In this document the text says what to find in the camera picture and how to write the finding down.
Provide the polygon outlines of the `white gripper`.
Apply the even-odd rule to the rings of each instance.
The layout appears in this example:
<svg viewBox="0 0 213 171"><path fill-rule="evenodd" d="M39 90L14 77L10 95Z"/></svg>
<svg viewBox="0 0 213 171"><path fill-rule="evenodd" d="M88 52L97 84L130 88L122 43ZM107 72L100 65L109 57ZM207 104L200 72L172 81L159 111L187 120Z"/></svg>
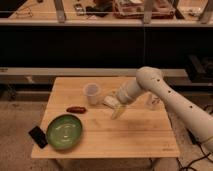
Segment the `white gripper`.
<svg viewBox="0 0 213 171"><path fill-rule="evenodd" d="M135 79L122 84L116 91L116 97L122 104L133 103L140 95L140 86ZM112 120L119 118L126 110L125 105L118 105L111 116Z"/></svg>

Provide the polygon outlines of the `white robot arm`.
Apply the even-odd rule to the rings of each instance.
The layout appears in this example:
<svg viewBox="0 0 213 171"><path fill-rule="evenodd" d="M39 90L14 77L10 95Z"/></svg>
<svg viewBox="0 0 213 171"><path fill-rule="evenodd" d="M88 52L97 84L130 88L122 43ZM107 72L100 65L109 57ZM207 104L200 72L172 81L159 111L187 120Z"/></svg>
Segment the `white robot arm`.
<svg viewBox="0 0 213 171"><path fill-rule="evenodd" d="M213 116L173 90L164 81L160 69L138 69L134 79L116 90L116 98L121 104L129 105L147 91L155 94L172 109L201 144L213 153Z"/></svg>

